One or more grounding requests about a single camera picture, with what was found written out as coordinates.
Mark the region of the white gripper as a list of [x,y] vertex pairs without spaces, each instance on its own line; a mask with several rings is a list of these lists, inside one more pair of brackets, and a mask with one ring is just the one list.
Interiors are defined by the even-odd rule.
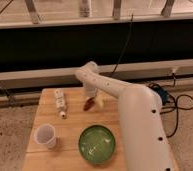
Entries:
[[[98,93],[98,89],[90,84],[84,84],[84,91],[85,94],[87,96],[86,101],[92,99],[93,97],[95,97]],[[100,107],[103,108],[104,107],[104,102],[101,96],[97,96],[95,98],[95,103]]]

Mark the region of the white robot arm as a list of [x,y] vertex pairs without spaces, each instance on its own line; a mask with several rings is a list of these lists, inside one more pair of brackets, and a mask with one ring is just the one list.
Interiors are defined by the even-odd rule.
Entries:
[[160,115],[162,99],[158,93],[143,84],[100,75],[93,61],[78,68],[75,76],[89,97],[101,90],[118,100],[127,171],[177,170]]

